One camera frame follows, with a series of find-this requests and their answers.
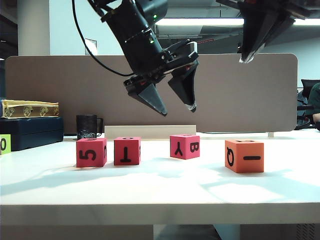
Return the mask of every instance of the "red cube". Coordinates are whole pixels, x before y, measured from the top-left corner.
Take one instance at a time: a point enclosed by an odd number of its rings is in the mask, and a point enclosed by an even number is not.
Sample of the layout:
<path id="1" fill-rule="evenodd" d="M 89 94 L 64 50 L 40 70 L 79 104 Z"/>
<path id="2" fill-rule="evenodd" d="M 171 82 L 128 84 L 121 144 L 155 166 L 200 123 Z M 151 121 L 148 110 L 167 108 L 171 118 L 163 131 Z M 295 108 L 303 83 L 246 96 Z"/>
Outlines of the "red cube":
<path id="1" fill-rule="evenodd" d="M 141 137 L 117 137 L 114 140 L 114 165 L 140 164 Z"/>
<path id="2" fill-rule="evenodd" d="M 200 157 L 200 137 L 189 134 L 171 135 L 170 157 L 178 159 Z"/>
<path id="3" fill-rule="evenodd" d="M 226 140 L 224 165 L 236 173 L 264 171 L 264 143 L 254 140 Z"/>
<path id="4" fill-rule="evenodd" d="M 76 141 L 76 167 L 103 167 L 107 162 L 107 139 L 82 138 Z"/>

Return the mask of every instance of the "cup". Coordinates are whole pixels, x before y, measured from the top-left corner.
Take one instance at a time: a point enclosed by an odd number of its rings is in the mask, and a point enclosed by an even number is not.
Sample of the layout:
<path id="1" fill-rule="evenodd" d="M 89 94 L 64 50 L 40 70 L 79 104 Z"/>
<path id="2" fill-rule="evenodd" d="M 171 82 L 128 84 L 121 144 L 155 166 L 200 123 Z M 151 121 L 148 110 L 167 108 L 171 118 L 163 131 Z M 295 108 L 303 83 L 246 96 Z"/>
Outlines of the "cup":
<path id="1" fill-rule="evenodd" d="M 104 119 L 97 117 L 97 115 L 77 115 L 76 116 L 76 138 L 80 139 L 94 139 L 102 135 L 102 128 Z"/>

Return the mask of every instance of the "black letter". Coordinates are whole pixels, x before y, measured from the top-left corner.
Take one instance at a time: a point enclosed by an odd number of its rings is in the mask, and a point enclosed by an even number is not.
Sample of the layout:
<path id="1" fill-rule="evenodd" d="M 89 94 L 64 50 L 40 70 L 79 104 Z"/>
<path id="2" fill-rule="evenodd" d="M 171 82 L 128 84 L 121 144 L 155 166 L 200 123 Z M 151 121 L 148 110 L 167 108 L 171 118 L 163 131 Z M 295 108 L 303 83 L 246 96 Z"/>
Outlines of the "black letter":
<path id="1" fill-rule="evenodd" d="M 182 154 L 182 151 L 181 151 L 181 149 L 180 149 L 180 142 L 178 141 L 178 148 L 176 149 L 176 151 L 175 151 L 175 155 L 177 155 L 178 153 L 180 153 L 180 155 L 182 156 L 183 154 Z"/>
<path id="2" fill-rule="evenodd" d="M 194 153 L 195 151 L 199 150 L 199 143 L 198 142 L 192 142 L 190 143 L 190 151 Z"/>
<path id="3" fill-rule="evenodd" d="M 226 148 L 228 150 L 227 152 L 227 159 L 228 159 L 228 164 L 230 165 L 230 167 L 232 167 L 235 163 L 235 155 L 234 155 L 234 152 L 232 151 L 231 148 Z M 229 155 L 232 154 L 232 161 L 230 161 L 229 159 Z"/>
<path id="4" fill-rule="evenodd" d="M 128 159 L 128 148 L 125 146 L 124 147 L 124 157 L 123 159 L 120 159 L 120 162 L 122 163 L 130 163 L 131 159 Z"/>

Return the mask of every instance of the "number 5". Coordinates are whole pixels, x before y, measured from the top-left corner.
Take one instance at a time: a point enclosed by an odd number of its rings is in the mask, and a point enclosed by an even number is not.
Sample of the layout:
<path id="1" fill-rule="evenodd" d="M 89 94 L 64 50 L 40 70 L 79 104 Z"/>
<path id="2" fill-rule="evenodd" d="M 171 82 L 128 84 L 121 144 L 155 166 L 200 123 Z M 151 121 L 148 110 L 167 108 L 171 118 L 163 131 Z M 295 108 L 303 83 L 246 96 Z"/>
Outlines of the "number 5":
<path id="1" fill-rule="evenodd" d="M 82 150 L 80 150 L 79 151 L 79 158 L 88 160 L 89 154 L 92 154 L 92 159 L 91 159 L 92 161 L 96 159 L 97 154 L 93 150 L 87 150 L 87 151 L 85 151 L 85 153 L 83 153 Z"/>

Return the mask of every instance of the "green cube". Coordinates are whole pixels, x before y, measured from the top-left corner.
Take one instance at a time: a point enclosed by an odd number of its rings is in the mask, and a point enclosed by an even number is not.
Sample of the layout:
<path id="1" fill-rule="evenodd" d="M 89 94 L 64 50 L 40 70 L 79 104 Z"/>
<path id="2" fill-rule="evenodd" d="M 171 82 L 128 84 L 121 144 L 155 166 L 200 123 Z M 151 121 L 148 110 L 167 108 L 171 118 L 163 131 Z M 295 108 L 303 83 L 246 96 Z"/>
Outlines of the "green cube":
<path id="1" fill-rule="evenodd" d="M 11 153 L 11 135 L 10 134 L 1 134 L 0 135 L 0 154 Z"/>

